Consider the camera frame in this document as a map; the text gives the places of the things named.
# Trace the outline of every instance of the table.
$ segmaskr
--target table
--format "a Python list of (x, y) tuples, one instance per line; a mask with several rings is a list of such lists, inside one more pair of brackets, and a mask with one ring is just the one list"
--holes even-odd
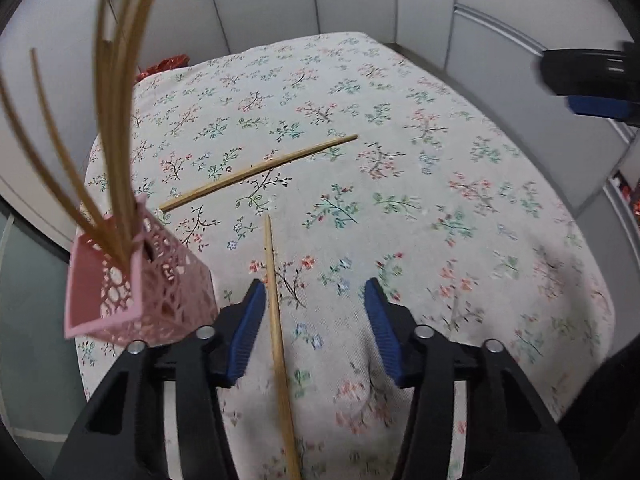
[[(393, 471), (411, 391), (380, 364), (362, 305), (372, 276), (453, 340), (503, 341), (558, 418), (603, 361), (614, 326), (580, 230), (490, 120), (366, 35), (299, 38), (145, 79), (134, 92), (134, 188), (153, 210), (227, 172), (354, 133), (355, 142), (156, 211), (210, 267), (221, 306), (264, 276), (260, 216), (271, 215), (305, 478)], [(86, 182), (106, 212), (98, 141)], [(90, 396), (121, 349), (88, 338), (77, 348)], [(285, 476), (272, 375), (266, 317), (246, 376), (220, 391), (242, 479)], [(452, 478), (463, 391), (456, 386)]]

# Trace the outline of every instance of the floral tablecloth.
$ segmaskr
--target floral tablecloth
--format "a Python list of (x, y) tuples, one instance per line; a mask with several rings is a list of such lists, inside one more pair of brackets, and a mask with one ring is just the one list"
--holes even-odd
[[(134, 99), (134, 188), (150, 209), (263, 159), (360, 134), (156, 212), (210, 267), (221, 306), (264, 276), (260, 216), (270, 213), (305, 478), (393, 471), (412, 392), (380, 364), (362, 305), (371, 276), (456, 341), (503, 341), (556, 417), (604, 359), (612, 304), (552, 188), (476, 108), (364, 34), (299, 38), (161, 73)], [(107, 211), (98, 141), (86, 182)], [(286, 476), (268, 329), (265, 317), (246, 376), (220, 391), (243, 480)], [(77, 348), (90, 396), (121, 349), (87, 338)], [(466, 429), (463, 385), (456, 391), (452, 478)]]

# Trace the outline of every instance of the pink plastic container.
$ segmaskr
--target pink plastic container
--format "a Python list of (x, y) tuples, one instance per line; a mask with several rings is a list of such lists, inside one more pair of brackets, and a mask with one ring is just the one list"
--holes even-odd
[(146, 209), (142, 197), (130, 276), (87, 234), (76, 237), (66, 284), (66, 338), (89, 335), (121, 346), (142, 339), (156, 346), (178, 341), (217, 316), (209, 269)]

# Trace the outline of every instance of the red object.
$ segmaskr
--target red object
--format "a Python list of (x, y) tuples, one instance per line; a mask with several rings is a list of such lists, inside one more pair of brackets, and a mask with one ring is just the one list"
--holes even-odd
[(157, 65), (153, 65), (148, 67), (146, 70), (143, 70), (136, 77), (136, 83), (142, 81), (145, 77), (148, 77), (153, 74), (157, 74), (159, 72), (165, 72), (166, 70), (172, 70), (174, 68), (183, 68), (187, 66), (189, 63), (189, 56), (186, 54), (180, 54), (180, 56), (168, 57), (167, 59), (163, 59)]

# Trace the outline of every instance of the white wall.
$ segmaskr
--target white wall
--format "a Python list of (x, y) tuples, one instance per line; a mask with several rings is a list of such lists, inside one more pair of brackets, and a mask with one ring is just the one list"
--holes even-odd
[[(0, 36), (0, 66), (18, 113), (41, 157), (61, 181), (63, 171), (38, 107), (29, 49), (38, 49), (42, 79), (60, 134), (82, 170), (97, 134), (91, 58), (96, 1), (23, 0)], [(22, 155), (4, 113), (0, 113), (0, 194), (37, 229), (70, 247), (75, 226)]]

